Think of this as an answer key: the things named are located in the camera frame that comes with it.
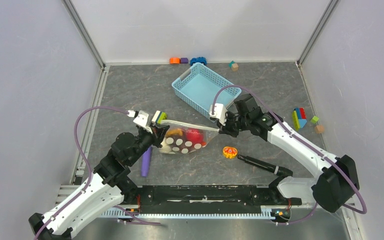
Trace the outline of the clear dotted zip top bag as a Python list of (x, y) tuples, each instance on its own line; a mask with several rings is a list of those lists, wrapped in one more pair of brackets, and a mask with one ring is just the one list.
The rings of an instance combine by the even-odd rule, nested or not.
[[(208, 143), (219, 134), (219, 130), (214, 127), (208, 127), (204, 125), (186, 123), (176, 120), (163, 120), (162, 125), (169, 125), (170, 129), (181, 128), (183, 130), (183, 136), (166, 136), (163, 139), (162, 147), (158, 150), (162, 154), (171, 155), (186, 155), (205, 148)], [(202, 143), (193, 144), (186, 139), (187, 129), (198, 129), (204, 134), (204, 140)]]

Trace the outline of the orange toy croissant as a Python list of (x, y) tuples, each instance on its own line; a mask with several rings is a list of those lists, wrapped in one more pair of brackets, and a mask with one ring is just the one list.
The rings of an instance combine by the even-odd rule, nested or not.
[(167, 132), (166, 132), (166, 136), (183, 136), (184, 132), (183, 132), (183, 129), (182, 128), (173, 128), (173, 129), (169, 129)]

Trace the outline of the light blue plastic basket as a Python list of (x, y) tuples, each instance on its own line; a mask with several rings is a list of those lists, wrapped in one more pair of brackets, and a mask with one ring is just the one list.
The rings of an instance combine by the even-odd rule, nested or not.
[(171, 84), (177, 97), (207, 119), (210, 119), (209, 112), (216, 94), (231, 85), (230, 81), (202, 63), (195, 63)]

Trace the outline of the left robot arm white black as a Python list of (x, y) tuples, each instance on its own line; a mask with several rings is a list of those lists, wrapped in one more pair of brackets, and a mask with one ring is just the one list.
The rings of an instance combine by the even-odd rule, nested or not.
[(138, 134), (119, 134), (91, 176), (60, 204), (46, 213), (34, 213), (28, 222), (36, 240), (71, 240), (106, 210), (133, 203), (137, 185), (130, 167), (151, 146), (161, 147), (169, 125), (138, 127)]

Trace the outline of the red toy tomato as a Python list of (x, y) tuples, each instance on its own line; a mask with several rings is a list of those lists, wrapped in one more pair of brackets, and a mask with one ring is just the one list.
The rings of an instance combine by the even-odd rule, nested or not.
[(200, 144), (204, 141), (204, 134), (200, 129), (189, 128), (185, 131), (185, 136), (192, 144)]

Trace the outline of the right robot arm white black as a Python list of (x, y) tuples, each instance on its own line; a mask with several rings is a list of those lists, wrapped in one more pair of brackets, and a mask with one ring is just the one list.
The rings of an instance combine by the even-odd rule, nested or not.
[(222, 103), (210, 106), (209, 116), (217, 122), (219, 133), (237, 137), (249, 131), (288, 153), (312, 175), (281, 179), (268, 191), (273, 203), (282, 204), (288, 198), (309, 199), (334, 213), (341, 207), (350, 209), (346, 203), (353, 196), (361, 197), (356, 163), (350, 156), (338, 157), (315, 145), (274, 112), (263, 112), (251, 94), (239, 96), (234, 105), (237, 113), (228, 111)]

